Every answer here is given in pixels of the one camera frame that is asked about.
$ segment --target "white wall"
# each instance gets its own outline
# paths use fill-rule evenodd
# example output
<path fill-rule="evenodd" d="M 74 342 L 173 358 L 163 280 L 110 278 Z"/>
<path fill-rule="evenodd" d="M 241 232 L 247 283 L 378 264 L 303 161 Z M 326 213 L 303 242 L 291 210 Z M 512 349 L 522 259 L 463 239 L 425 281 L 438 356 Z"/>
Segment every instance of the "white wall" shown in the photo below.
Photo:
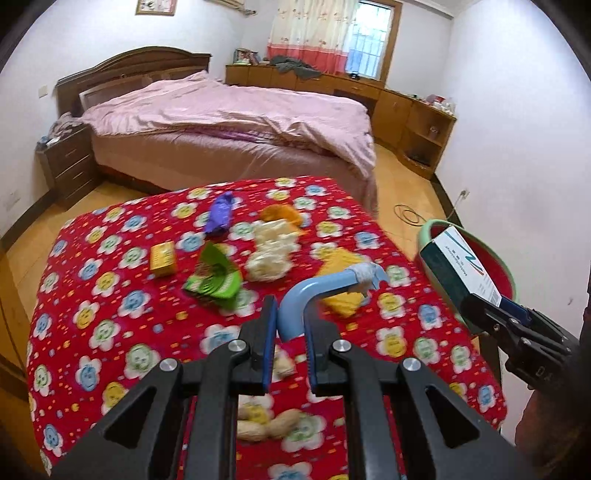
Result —
<path fill-rule="evenodd" d="M 220 78 L 240 46 L 245 17 L 204 0 L 180 0 L 173 17 L 135 15 L 137 0 L 57 0 L 31 27 L 0 73 L 0 235 L 46 191 L 34 159 L 37 140 L 57 118 L 38 90 L 124 51 L 145 46 L 211 53 Z M 7 211 L 12 192 L 20 200 Z"/>
<path fill-rule="evenodd" d="M 422 97 L 440 95 L 451 31 L 447 15 L 405 2 L 386 87 Z"/>
<path fill-rule="evenodd" d="M 591 82 L 529 0 L 460 14 L 442 94 L 458 122 L 437 169 L 466 229 L 515 276 L 520 300 L 579 335 L 591 258 Z M 512 440 L 530 393 L 505 374 Z"/>
<path fill-rule="evenodd" d="M 279 0 L 246 0 L 245 2 L 247 8 L 256 10 L 256 15 L 246 19 L 242 47 L 257 51 L 261 58 L 267 56 L 267 42 L 278 5 Z"/>
<path fill-rule="evenodd" d="M 242 46 L 258 51 L 261 57 L 267 54 L 267 40 L 278 3 L 278 0 L 246 2 L 248 8 L 258 13 L 246 20 Z M 423 97 L 438 95 L 451 30 L 449 16 L 418 2 L 404 2 L 386 87 Z"/>

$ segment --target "power cord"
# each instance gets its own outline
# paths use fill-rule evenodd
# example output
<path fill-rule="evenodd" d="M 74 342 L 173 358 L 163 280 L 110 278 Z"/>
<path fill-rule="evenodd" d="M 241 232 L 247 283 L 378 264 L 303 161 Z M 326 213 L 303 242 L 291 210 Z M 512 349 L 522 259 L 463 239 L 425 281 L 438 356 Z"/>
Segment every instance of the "power cord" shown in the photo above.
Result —
<path fill-rule="evenodd" d="M 460 200 L 463 200 L 466 197 L 467 191 L 462 190 L 460 194 L 457 196 L 456 202 L 453 204 L 452 211 L 449 215 L 447 215 L 446 221 L 449 220 L 455 213 L 457 204 L 460 202 Z M 423 226 L 425 225 L 425 223 L 427 223 L 425 217 L 423 217 L 420 213 L 417 213 L 417 211 L 412 207 L 409 207 L 408 205 L 405 205 L 403 203 L 394 205 L 394 215 L 400 218 L 407 225 L 411 226 Z"/>

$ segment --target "wooden shelf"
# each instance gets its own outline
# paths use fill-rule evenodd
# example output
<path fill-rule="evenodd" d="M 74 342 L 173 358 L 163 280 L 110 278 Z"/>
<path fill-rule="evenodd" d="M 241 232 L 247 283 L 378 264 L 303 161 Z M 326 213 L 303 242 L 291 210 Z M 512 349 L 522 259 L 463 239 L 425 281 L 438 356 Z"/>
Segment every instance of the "wooden shelf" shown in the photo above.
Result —
<path fill-rule="evenodd" d="M 400 163 L 404 165 L 406 168 L 408 168 L 410 171 L 415 172 L 417 175 L 427 180 L 431 180 L 431 177 L 433 177 L 433 173 L 435 172 L 435 170 L 429 167 L 428 165 L 408 158 L 406 156 L 406 153 L 404 153 L 400 149 L 397 149 L 395 155 L 397 156 Z"/>
<path fill-rule="evenodd" d="M 407 130 L 409 130 L 410 132 L 412 132 L 415 135 L 418 135 L 421 138 L 424 138 L 425 140 L 427 140 L 428 142 L 431 142 L 432 144 L 437 145 L 438 147 L 442 147 L 443 145 L 441 144 L 441 142 L 438 142 L 437 140 L 434 140 L 432 138 L 429 138 L 428 136 L 422 134 L 421 132 L 416 131 L 414 128 L 410 128 L 407 127 Z"/>

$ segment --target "barcode label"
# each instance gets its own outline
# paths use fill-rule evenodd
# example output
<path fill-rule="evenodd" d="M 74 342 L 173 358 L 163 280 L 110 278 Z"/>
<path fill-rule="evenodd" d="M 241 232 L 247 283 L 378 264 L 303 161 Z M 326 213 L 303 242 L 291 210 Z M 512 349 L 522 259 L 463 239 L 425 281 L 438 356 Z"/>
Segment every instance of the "barcode label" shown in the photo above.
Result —
<path fill-rule="evenodd" d="M 497 292 L 493 291 L 493 292 L 492 292 L 492 294 L 491 294 L 491 299 L 490 299 L 490 302 L 491 302 L 493 305 L 495 305 L 495 306 L 497 306 L 497 307 L 498 307 L 498 306 L 499 306 L 499 303 L 500 303 L 500 299 L 501 299 L 501 298 L 499 297 L 499 294 L 498 294 Z"/>

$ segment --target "pink curtain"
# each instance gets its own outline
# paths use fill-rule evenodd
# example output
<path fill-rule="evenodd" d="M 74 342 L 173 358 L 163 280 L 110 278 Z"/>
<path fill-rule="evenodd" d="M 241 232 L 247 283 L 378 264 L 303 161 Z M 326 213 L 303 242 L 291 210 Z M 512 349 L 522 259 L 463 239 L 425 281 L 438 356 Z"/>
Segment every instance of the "pink curtain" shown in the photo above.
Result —
<path fill-rule="evenodd" d="M 357 4 L 358 0 L 280 0 L 268 57 L 286 55 L 324 73 L 344 72 Z"/>

